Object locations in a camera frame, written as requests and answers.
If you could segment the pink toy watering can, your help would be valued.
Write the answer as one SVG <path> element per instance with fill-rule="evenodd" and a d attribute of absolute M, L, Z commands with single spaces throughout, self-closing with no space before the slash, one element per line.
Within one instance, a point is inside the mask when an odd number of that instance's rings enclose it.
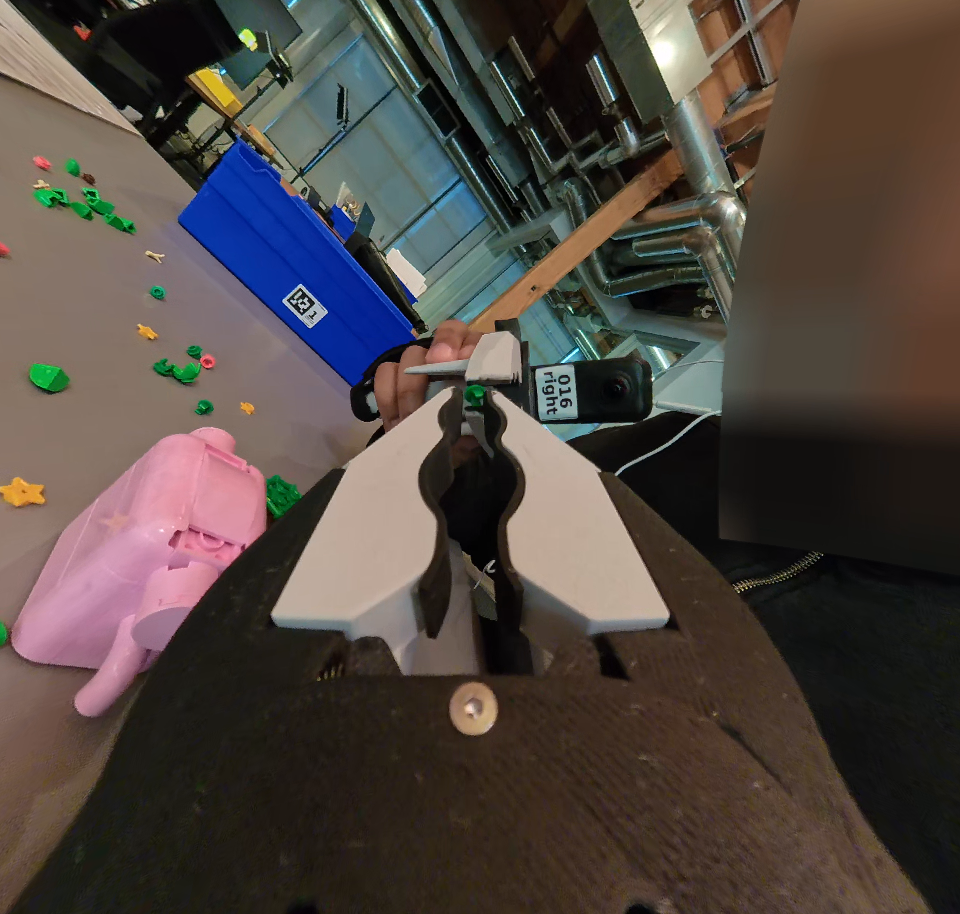
<path fill-rule="evenodd" d="M 31 662 L 93 671 L 78 714 L 106 712 L 265 531 L 265 478 L 235 443 L 217 427 L 158 441 L 61 533 L 11 643 Z"/>

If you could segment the yellow storage bin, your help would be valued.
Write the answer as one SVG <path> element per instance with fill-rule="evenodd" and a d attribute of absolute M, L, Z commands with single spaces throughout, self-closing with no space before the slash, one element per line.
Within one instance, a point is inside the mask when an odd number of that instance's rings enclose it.
<path fill-rule="evenodd" d="M 190 82 L 204 98 L 203 101 L 222 116 L 235 119 L 240 115 L 243 105 L 217 72 L 209 68 L 200 69 L 190 76 Z"/>

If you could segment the wooden beam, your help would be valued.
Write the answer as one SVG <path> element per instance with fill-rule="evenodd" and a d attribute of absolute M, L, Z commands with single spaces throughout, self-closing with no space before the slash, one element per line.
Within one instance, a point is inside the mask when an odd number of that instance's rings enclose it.
<path fill-rule="evenodd" d="M 490 332 L 496 320 L 521 316 L 684 174 L 677 152 L 664 153 L 586 221 L 575 223 L 573 232 L 471 320 L 470 328 Z"/>

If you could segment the leaflet in plastic sleeve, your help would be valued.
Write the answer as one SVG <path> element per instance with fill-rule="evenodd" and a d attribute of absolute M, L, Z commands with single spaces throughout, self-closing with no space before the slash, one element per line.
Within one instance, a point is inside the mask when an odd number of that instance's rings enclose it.
<path fill-rule="evenodd" d="M 137 128 L 9 0 L 1 0 L 1 75 L 104 123 L 138 134 Z"/>

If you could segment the person's right hand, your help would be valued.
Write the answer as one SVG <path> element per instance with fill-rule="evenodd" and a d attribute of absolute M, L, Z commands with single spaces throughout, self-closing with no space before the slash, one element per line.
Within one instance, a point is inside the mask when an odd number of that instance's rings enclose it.
<path fill-rule="evenodd" d="M 390 433 L 426 403 L 429 378 L 410 374 L 409 368 L 467 360 L 481 337 L 481 333 L 470 330 L 461 320 L 446 320 L 434 331 L 429 347 L 410 345 L 398 363 L 380 365 L 373 377 L 373 396 L 383 432 Z"/>

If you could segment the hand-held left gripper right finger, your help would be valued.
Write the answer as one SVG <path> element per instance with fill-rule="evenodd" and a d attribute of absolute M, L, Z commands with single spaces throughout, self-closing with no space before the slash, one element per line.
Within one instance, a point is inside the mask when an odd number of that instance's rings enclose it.
<path fill-rule="evenodd" d="M 500 533 L 522 632 L 554 654 L 579 638 L 664 627 L 669 608 L 599 468 L 503 393 L 487 403 L 496 457 L 517 476 Z"/>

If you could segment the black office chair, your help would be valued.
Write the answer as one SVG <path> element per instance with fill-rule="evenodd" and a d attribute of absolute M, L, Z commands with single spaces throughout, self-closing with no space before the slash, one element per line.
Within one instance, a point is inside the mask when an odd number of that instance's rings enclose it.
<path fill-rule="evenodd" d="M 382 253 L 372 242 L 369 239 L 362 238 L 358 242 L 353 255 L 359 266 L 378 285 L 378 288 L 390 299 L 390 302 L 402 313 L 402 316 L 409 321 L 414 333 L 420 335 L 426 332 L 426 323 L 414 308 L 414 303 L 408 296 L 405 286 L 393 273 Z"/>
<path fill-rule="evenodd" d="M 188 78 L 245 49 L 216 0 L 158 0 L 102 20 L 78 66 L 117 108 L 141 114 L 157 150 L 201 103 Z"/>

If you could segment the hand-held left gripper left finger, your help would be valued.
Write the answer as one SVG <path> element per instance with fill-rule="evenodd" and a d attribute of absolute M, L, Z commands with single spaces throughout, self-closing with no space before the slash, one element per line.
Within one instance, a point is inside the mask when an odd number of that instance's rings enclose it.
<path fill-rule="evenodd" d="M 465 671 L 465 569 L 438 546 L 419 476 L 461 435 L 462 394 L 437 393 L 352 459 L 270 617 L 281 629 L 379 637 L 402 673 Z"/>

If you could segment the person's black jacket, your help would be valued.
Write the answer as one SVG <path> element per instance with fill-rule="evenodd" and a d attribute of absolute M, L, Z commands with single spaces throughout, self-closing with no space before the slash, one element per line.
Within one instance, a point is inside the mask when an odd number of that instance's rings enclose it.
<path fill-rule="evenodd" d="M 957 913 L 958 577 L 683 532 L 786 660 L 876 834 Z"/>

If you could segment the blue storage bin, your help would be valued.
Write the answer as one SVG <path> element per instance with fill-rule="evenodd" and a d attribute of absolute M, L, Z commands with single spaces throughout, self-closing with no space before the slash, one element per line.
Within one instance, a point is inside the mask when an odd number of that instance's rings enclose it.
<path fill-rule="evenodd" d="M 178 221 L 342 379 L 356 384 L 377 357 L 413 343 L 412 324 L 282 181 L 238 140 Z"/>

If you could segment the cluster of green leaves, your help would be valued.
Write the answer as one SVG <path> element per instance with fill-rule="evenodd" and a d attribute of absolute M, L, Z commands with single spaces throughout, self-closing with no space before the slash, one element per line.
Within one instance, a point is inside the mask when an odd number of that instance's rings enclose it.
<path fill-rule="evenodd" d="M 134 221 L 127 219 L 114 210 L 114 206 L 96 196 L 95 191 L 86 190 L 79 200 L 73 199 L 64 188 L 33 187 L 32 195 L 42 206 L 48 209 L 63 208 L 85 221 L 102 220 L 107 226 L 128 235 L 138 233 Z"/>

